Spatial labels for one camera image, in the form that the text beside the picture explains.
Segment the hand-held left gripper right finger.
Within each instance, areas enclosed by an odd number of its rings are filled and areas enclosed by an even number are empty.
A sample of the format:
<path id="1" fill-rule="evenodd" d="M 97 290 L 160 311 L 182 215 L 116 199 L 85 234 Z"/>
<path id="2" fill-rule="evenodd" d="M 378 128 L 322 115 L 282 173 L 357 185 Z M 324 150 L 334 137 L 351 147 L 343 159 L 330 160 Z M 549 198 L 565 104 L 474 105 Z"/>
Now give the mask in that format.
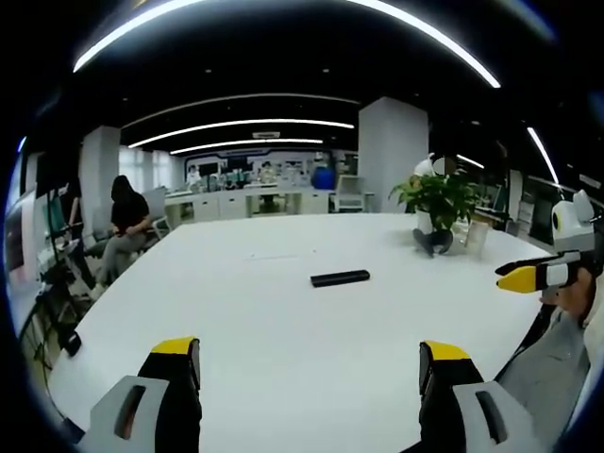
<path id="1" fill-rule="evenodd" d="M 419 345 L 420 452 L 542 452 L 532 419 L 461 348 Z"/>

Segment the person's right hand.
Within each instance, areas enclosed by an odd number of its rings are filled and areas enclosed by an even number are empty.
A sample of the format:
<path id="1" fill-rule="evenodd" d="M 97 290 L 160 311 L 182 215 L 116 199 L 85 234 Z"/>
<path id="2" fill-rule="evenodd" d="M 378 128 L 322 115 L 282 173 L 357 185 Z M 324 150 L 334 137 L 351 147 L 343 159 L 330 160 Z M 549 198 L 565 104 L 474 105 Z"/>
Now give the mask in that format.
<path id="1" fill-rule="evenodd" d="M 556 306 L 582 324 L 591 310 L 596 293 L 596 279 L 585 268 L 579 268 L 577 280 L 570 286 L 557 290 L 554 294 L 542 296 L 545 305 Z"/>

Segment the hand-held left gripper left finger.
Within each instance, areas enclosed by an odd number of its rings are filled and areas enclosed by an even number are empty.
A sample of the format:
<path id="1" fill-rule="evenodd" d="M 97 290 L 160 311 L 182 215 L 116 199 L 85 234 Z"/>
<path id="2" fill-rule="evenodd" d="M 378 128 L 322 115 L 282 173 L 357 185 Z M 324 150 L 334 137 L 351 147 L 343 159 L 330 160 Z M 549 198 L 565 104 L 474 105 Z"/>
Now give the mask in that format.
<path id="1" fill-rule="evenodd" d="M 92 408 L 80 452 L 197 452 L 200 341 L 154 346 L 136 376 L 120 379 Z"/>

